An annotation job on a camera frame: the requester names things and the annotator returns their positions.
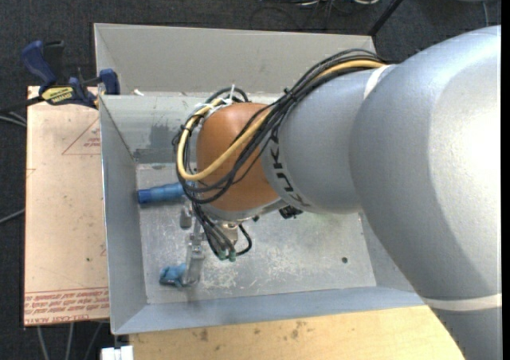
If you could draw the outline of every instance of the black carpet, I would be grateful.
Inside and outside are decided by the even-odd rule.
[[[65,41],[65,72],[76,74],[80,66],[85,78],[93,76],[95,22],[366,34],[390,2],[337,2],[328,14],[324,5],[313,10],[279,0],[0,0],[0,108],[23,101],[26,86],[39,83],[20,62],[22,48],[33,40]],[[486,7],[488,23],[500,24],[501,0]],[[404,0],[375,43],[381,57],[399,62],[486,21],[480,3]],[[0,120],[0,219],[24,207],[25,151],[25,130]],[[23,244],[23,216],[0,224],[0,359],[43,358],[37,331],[22,326]],[[96,326],[76,325],[72,359],[83,358]],[[68,330],[67,325],[43,330],[51,359],[64,358]],[[103,326],[90,358],[113,343]]]

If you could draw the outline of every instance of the blue plastic piece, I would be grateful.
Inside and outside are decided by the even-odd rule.
[[[186,271],[186,264],[169,266],[159,271],[159,283],[163,285],[182,286],[182,275]]]
[[[36,40],[27,45],[22,51],[22,61],[32,74],[44,81],[45,87],[57,81],[55,74],[42,56],[42,41]]]
[[[120,94],[120,84],[117,75],[111,68],[106,68],[99,72],[99,78],[103,82],[106,93],[118,96]]]
[[[171,202],[184,195],[181,183],[138,190],[138,203]]]

